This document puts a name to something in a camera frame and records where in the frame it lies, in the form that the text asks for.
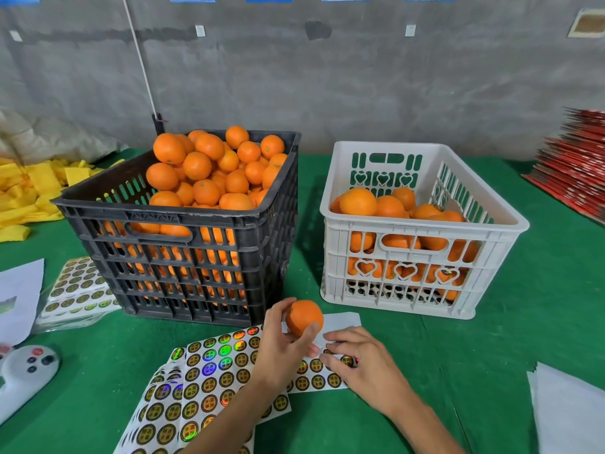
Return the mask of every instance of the person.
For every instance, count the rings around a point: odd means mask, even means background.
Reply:
[[[317,323],[308,326],[300,338],[282,333],[283,313],[295,300],[287,298],[267,311],[250,381],[183,454],[237,453],[261,415],[292,381],[303,357],[319,354],[313,344],[320,330]],[[365,328],[333,331],[324,337],[338,341],[328,343],[329,351],[356,357],[359,363],[357,368],[350,368],[326,353],[320,355],[321,362],[368,405],[388,417],[416,454],[464,454],[435,412],[414,393],[385,346]]]

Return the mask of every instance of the concrete wall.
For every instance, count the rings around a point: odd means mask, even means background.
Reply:
[[[150,146],[122,0],[41,1],[0,9],[0,105]],[[129,1],[170,131],[238,123],[301,131],[304,152],[384,140],[529,159],[563,106],[605,108],[605,41],[566,38],[605,0]]]

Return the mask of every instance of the forearm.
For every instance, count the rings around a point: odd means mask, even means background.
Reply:
[[[276,397],[262,382],[251,380],[197,435],[184,454],[235,454]]]
[[[435,412],[411,388],[390,417],[416,454],[464,454]]]

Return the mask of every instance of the green table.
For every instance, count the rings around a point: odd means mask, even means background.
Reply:
[[[504,161],[468,163],[531,222],[475,319],[322,301],[324,231],[318,208],[329,156],[300,158],[300,229],[284,296],[313,299],[325,313],[359,312],[363,325],[385,343],[413,388],[467,451],[537,452],[526,377],[536,361],[605,388],[605,232],[522,180]],[[26,242],[0,244],[0,251],[0,270],[45,258],[46,290],[67,259],[85,255],[64,220],[34,225]],[[112,452],[149,377],[170,351],[233,329],[115,312],[87,328],[30,338],[29,344],[56,349],[62,366],[0,427],[0,453]],[[291,404],[291,413],[257,429],[257,453],[409,449],[389,421],[351,391],[293,395]]]

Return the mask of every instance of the white pipe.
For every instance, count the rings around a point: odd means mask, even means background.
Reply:
[[[130,24],[130,31],[132,32],[132,39],[134,41],[134,47],[137,49],[137,55],[139,56],[139,63],[141,64],[141,70],[143,71],[143,79],[145,80],[145,86],[147,87],[147,95],[149,96],[149,101],[151,102],[151,110],[153,111],[154,116],[157,115],[155,112],[155,104],[153,102],[153,96],[151,95],[151,88],[149,87],[149,80],[147,79],[147,71],[145,70],[145,64],[143,63],[143,56],[141,55],[141,50],[139,48],[139,41],[137,39],[137,33],[134,30],[134,25],[132,24],[132,17],[130,17],[130,9],[128,7],[128,3],[126,0],[122,0],[124,2],[124,9],[126,10],[126,16],[128,17],[128,23]]]

